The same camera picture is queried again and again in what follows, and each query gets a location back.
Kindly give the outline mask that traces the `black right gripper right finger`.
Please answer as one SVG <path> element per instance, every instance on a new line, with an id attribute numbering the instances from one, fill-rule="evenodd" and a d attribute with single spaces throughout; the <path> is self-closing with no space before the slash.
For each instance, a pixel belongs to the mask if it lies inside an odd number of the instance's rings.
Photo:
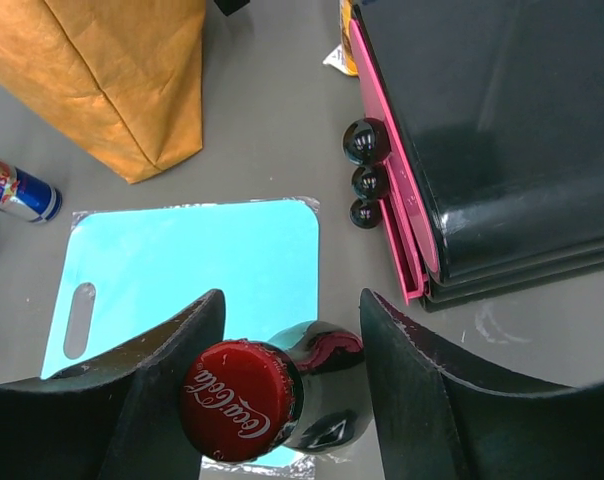
<path id="1" fill-rule="evenodd" d="M 364 290 L 360 325 L 388 479 L 604 479 L 604 381 L 487 361 Z"/>

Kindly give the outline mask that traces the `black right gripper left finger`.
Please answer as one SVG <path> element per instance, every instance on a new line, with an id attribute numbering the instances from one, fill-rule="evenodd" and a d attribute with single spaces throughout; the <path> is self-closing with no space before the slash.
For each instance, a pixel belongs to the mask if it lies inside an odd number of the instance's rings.
<path id="1" fill-rule="evenodd" d="M 180 420 L 187 370 L 222 339 L 214 289 L 161 325 L 47 380 L 0 384 L 0 479 L 196 479 Z"/>

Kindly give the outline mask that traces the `orange canvas bag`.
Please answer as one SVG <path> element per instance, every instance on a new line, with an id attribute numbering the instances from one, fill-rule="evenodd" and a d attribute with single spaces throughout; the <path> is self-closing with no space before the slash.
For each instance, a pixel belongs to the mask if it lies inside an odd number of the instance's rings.
<path id="1" fill-rule="evenodd" d="M 202 1 L 0 1 L 0 85 L 129 183 L 203 146 Z"/>

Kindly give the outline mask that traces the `energy drink can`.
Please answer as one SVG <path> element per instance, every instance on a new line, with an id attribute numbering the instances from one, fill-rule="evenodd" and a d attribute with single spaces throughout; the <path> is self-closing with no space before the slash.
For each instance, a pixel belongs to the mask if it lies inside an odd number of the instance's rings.
<path id="1" fill-rule="evenodd" d="M 29 223 L 52 220 L 60 211 L 59 190 L 0 160 L 0 211 Z"/>

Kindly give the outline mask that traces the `glass cola bottle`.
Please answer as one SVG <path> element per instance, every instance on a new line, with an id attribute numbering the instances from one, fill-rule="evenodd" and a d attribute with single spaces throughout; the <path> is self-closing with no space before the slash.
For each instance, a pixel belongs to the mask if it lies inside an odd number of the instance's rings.
<path id="1" fill-rule="evenodd" d="M 186 437 L 202 455 L 244 463 L 285 446 L 325 454 L 358 440 L 372 417 L 361 338 L 324 321 L 268 341 L 226 340 L 204 350 L 179 395 Z"/>

